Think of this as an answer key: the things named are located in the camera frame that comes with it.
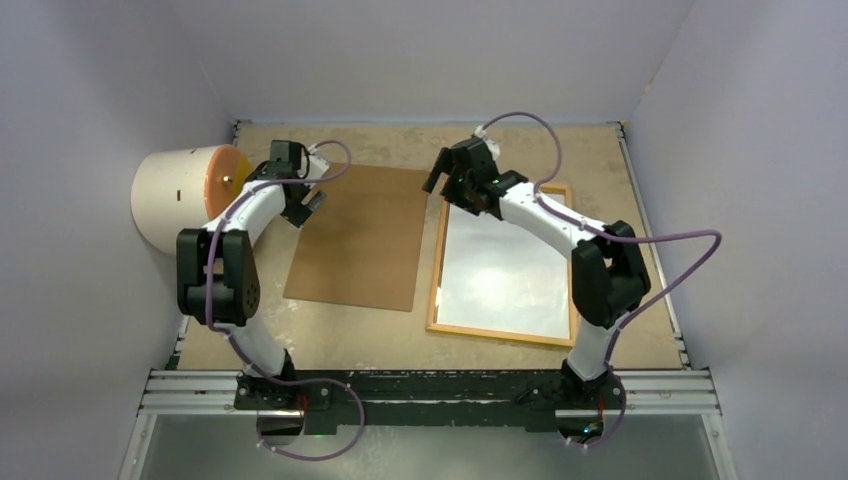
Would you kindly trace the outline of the brown cardboard backing board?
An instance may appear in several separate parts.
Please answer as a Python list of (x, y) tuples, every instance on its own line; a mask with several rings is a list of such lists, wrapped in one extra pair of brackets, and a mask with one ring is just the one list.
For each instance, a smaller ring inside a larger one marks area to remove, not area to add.
[(320, 186), (286, 281), (290, 299), (409, 312), (428, 196), (427, 172), (352, 165)]

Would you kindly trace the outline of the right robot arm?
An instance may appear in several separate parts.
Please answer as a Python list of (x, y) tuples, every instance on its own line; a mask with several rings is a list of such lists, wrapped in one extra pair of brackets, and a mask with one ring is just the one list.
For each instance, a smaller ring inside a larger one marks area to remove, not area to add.
[(615, 337), (651, 290), (645, 260), (630, 224), (605, 224), (548, 201), (526, 176), (500, 172), (496, 151), (493, 141), (479, 136), (442, 148), (422, 189), (430, 193), (442, 180), (440, 194), (449, 204), (519, 227), (565, 258), (580, 325), (563, 362), (561, 392), (569, 404), (584, 407), (611, 372)]

